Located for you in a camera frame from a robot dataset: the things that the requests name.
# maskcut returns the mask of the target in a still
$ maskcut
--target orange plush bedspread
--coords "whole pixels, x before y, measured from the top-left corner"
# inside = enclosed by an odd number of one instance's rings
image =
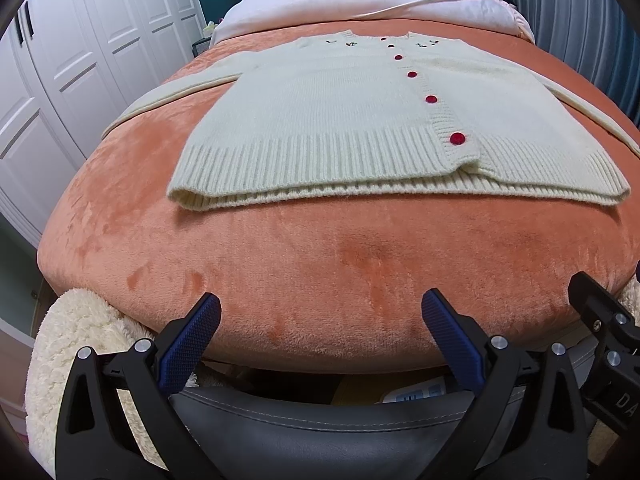
[[[640,140],[613,102],[533,44],[435,22],[322,23],[251,34],[220,43],[175,76],[238,50],[347,29],[460,38],[554,79]],[[531,343],[577,319],[566,300],[574,272],[586,270],[616,291],[640,259],[640,162],[574,110],[631,184],[620,206],[387,195],[180,209],[165,198],[167,183],[190,131],[227,89],[136,117],[93,153],[38,250],[40,269],[58,293],[89,288],[160,330],[208,290],[223,308],[207,350],[213,359],[277,370],[388,372],[441,362],[420,318],[420,298],[432,286],[487,332]]]

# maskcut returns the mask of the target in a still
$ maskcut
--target folded duvet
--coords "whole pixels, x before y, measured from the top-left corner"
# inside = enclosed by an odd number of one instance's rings
[[[393,18],[482,28],[534,42],[527,20],[502,0],[242,0],[216,27],[211,44],[305,23]]]

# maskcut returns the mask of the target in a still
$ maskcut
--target white label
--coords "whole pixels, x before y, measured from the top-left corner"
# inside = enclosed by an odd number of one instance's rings
[[[437,397],[447,393],[444,377],[436,377],[423,383],[413,384],[398,388],[386,394],[382,402],[403,402],[405,400],[425,399],[426,397]]]

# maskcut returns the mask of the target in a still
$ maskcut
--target cream knit sweater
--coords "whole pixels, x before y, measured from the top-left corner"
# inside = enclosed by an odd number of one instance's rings
[[[169,184],[185,208],[379,193],[621,202],[625,177],[558,99],[640,156],[609,116],[544,76],[461,40],[412,33],[347,31],[239,52],[152,90],[105,135],[231,81]]]

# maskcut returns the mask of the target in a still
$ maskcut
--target metal bolt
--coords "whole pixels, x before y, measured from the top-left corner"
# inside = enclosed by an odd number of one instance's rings
[[[79,359],[87,359],[91,355],[91,349],[88,346],[83,346],[78,350]]]
[[[139,339],[136,341],[136,344],[133,345],[133,348],[136,349],[136,352],[146,352],[151,348],[151,341],[149,339]]]
[[[494,335],[491,338],[491,346],[497,348],[498,350],[502,350],[503,348],[507,348],[509,342],[507,339],[501,335]]]
[[[612,350],[607,353],[607,361],[611,366],[618,366],[620,364],[621,358],[620,354],[615,350]]]
[[[566,347],[562,343],[553,343],[551,345],[551,351],[556,355],[564,355]]]

